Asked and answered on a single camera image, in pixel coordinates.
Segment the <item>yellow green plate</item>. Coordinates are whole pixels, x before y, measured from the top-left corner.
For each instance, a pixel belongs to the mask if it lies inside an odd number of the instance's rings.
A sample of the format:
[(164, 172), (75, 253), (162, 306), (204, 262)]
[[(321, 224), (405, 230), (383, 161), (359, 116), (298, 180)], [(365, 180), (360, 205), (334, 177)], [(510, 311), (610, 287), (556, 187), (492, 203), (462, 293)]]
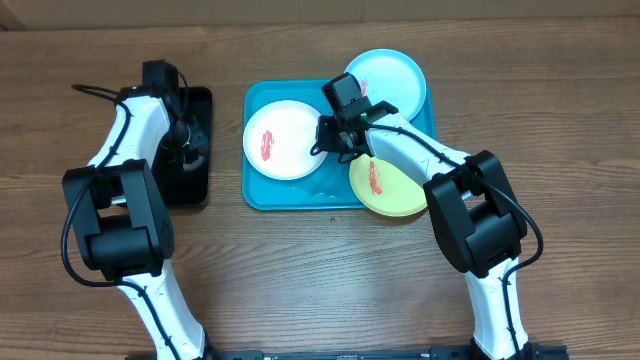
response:
[(350, 163), (353, 192), (369, 210), (389, 217), (405, 217), (427, 208), (422, 188), (389, 162), (362, 155)]

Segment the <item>white plate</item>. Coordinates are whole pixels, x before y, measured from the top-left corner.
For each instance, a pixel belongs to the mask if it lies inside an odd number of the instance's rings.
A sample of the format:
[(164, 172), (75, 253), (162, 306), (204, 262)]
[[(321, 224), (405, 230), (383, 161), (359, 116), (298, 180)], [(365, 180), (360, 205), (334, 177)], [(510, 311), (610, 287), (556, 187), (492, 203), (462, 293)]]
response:
[(280, 100), (257, 110), (243, 131), (243, 150), (249, 163), (275, 180), (305, 177), (324, 162), (327, 153), (312, 155), (320, 113), (294, 100)]

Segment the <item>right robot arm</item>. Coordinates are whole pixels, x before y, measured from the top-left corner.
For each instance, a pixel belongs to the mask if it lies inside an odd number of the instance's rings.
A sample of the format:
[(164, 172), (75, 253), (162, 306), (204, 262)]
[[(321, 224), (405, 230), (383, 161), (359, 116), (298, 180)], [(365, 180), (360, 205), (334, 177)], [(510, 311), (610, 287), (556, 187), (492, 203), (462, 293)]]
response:
[(336, 153), (342, 163), (368, 155), (421, 186), (439, 249), (466, 278), (475, 348), (486, 359), (523, 358), (528, 336), (514, 280), (531, 224), (497, 157), (439, 143), (388, 102), (372, 104), (350, 73), (322, 92), (333, 113), (319, 118), (312, 154)]

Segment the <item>green pink sponge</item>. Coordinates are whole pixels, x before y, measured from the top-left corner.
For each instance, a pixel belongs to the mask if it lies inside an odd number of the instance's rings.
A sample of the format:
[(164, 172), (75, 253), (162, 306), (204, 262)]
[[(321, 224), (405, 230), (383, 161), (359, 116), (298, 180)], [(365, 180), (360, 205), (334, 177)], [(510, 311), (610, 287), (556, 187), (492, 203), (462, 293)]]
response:
[(209, 160), (204, 155), (198, 155), (194, 160), (185, 161), (182, 169), (185, 173), (195, 173), (206, 171), (209, 166)]

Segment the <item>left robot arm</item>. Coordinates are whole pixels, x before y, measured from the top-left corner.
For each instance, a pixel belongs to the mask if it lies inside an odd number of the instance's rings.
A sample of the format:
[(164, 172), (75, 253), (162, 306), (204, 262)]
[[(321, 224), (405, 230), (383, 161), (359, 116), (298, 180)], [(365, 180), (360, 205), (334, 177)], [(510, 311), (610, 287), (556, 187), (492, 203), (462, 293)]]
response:
[(65, 270), (84, 286), (119, 289), (144, 323), (154, 358), (217, 358), (178, 285), (169, 214), (208, 203), (211, 92), (189, 87), (164, 60), (143, 63), (139, 86), (74, 88), (111, 102), (115, 119), (98, 153), (62, 179)]

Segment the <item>light blue plate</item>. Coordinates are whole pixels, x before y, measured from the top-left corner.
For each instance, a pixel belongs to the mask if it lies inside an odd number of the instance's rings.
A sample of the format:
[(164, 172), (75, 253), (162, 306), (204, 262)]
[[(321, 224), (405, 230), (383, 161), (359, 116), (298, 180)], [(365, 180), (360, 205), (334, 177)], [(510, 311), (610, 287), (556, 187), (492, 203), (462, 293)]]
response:
[(407, 120), (413, 120), (427, 100), (427, 82), (418, 64), (393, 49), (372, 49), (356, 56), (346, 73), (359, 82), (372, 104), (386, 101)]

